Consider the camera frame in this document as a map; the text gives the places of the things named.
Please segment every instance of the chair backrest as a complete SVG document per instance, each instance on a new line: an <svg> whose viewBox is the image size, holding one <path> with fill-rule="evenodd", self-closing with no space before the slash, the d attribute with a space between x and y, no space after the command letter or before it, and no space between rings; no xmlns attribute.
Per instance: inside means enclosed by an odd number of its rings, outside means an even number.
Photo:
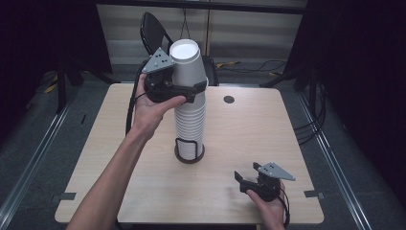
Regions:
<svg viewBox="0 0 406 230"><path fill-rule="evenodd" d="M145 12L143 15L140 35L150 55L153 55L159 47L163 46L164 37L168 40L167 53L169 53L169 47L173 44L165 28L150 12Z"/></svg>

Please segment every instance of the light wood tabletop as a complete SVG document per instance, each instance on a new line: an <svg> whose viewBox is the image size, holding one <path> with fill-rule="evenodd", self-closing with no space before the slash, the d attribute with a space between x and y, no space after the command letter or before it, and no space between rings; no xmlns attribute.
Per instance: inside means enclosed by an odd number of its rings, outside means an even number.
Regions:
<svg viewBox="0 0 406 230"><path fill-rule="evenodd" d="M113 84L92 127L56 220L69 222L80 202L124 139L132 84ZM286 181L291 223L324 219L281 94L276 89L208 87L205 155L195 164L174 155L174 111L168 111L145 146L124 196L118 219L127 223L261 223L254 203L239 191L234 171L256 182L253 162L275 162L296 177ZM232 96L233 103L224 97Z"/></svg>

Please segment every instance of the black chair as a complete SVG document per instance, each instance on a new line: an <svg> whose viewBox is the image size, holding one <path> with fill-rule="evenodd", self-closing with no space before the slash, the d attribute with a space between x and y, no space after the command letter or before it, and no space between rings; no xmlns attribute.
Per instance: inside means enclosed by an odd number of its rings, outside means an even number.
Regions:
<svg viewBox="0 0 406 230"><path fill-rule="evenodd" d="M150 12L145 12L143 15L140 35L144 46L150 55L153 55L159 47L164 49L164 38L168 42L167 54L169 54L169 48L173 44L173 41L159 20ZM202 60L206 71L206 77L209 80L209 85L218 86L218 77L215 72L213 59L208 56L202 56Z"/></svg>

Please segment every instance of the human arm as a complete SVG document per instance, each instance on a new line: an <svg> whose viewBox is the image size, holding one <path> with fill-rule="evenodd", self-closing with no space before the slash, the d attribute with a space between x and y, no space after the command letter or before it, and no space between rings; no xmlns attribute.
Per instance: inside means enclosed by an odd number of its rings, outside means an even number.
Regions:
<svg viewBox="0 0 406 230"><path fill-rule="evenodd" d="M136 96L145 92L145 77L140 76ZM147 96L137 100L131 130L79 205L67 229L111 229L145 144L153 136L165 112L185 101L183 96L163 103L153 103Z"/></svg>
<svg viewBox="0 0 406 230"><path fill-rule="evenodd" d="M284 191L284 185L281 182L281 189ZM254 191L248 190L247 195L254 201L259 209L260 217L267 230L282 230L283 227L283 211L284 207L278 199L271 202L263 201ZM284 200L284 193L281 193L280 198Z"/></svg>

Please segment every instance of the gray carpet floor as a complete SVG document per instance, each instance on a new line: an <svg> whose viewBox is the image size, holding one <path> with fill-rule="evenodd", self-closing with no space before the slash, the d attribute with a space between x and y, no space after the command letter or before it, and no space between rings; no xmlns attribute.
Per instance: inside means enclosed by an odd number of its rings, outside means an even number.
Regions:
<svg viewBox="0 0 406 230"><path fill-rule="evenodd" d="M256 69L258 65L243 64L235 69ZM265 68L273 69L278 63L268 63ZM133 81L137 66L114 65L114 74L119 81ZM258 85L268 82L272 77L268 72L236 73L227 70L217 72L220 84ZM84 83L78 88L72 106L58 131L51 147L40 163L35 177L16 210L8 229L64 229L66 225L55 221L58 202L53 200L65 191L71 173L79 159L80 152L96 119L102 100L109 85L90 74L83 74ZM293 127L308 123L293 90L294 80L286 80L275 86L282 93L290 121ZM3 203L21 173L33 156L42 137L55 117L57 90L43 93L47 84L38 86L37 93L27 106L25 117L9 135L0 151L0 202ZM68 92L75 87L69 86ZM309 129L301 129L310 134ZM346 132L342 122L328 102L327 115L323 125L337 160L340 163L349 184L359 199L373 229L406 229L405 209L401 207L391 189L380 174L356 146ZM337 186L331 169L315 138L301 145L304 161L317 192L325 198L320 200L325 220L317 225L291 224L288 229L359 229L350 212L348 204ZM190 225L135 225L134 229L237 229L226 226L190 226Z"/></svg>

